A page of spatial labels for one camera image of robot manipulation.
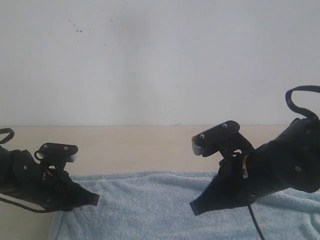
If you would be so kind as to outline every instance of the towel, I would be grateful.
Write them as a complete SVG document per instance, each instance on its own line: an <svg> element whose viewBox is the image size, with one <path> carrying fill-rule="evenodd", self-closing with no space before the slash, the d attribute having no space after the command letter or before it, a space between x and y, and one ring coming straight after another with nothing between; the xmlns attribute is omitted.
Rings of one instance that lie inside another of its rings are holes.
<svg viewBox="0 0 320 240"><path fill-rule="evenodd" d="M189 205L216 172L76 175L98 206L58 212L48 240L259 240L247 207L195 216ZM320 192L286 189L252 204L266 240L320 240Z"/></svg>

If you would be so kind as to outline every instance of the light blue towel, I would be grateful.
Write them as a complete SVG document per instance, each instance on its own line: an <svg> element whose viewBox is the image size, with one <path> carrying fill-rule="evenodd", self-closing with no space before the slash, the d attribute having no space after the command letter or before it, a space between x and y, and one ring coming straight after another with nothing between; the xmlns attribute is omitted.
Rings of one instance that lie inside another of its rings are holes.
<svg viewBox="0 0 320 240"><path fill-rule="evenodd" d="M49 240L258 240L247 207L194 216L189 203L215 172L148 171L74 176L97 207L59 212ZM287 189L252 205L266 240L320 240L320 192Z"/></svg>

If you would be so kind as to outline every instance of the beige tabletop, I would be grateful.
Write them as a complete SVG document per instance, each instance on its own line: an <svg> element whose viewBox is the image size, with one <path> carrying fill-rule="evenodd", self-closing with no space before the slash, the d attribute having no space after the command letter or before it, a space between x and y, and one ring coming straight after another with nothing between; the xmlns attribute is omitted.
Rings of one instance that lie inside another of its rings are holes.
<svg viewBox="0 0 320 240"><path fill-rule="evenodd" d="M76 161L65 168L71 175L149 170L216 171L221 160L219 153L203 158L195 156L191 147L191 137L210 127L14 127L15 137L3 147L27 149L33 154L47 142L77 145ZM285 128L242 126L240 132L258 147ZM32 213L0 202L1 239L45 240L54 215Z"/></svg>

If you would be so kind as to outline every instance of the white wall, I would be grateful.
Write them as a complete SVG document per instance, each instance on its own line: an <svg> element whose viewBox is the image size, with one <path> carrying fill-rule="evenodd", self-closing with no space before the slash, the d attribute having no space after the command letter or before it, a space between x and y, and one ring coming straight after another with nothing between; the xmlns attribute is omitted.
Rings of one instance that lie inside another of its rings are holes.
<svg viewBox="0 0 320 240"><path fill-rule="evenodd" d="M288 124L285 92L320 85L319 13L317 0L2 1L0 125ZM319 97L294 94L318 114Z"/></svg>

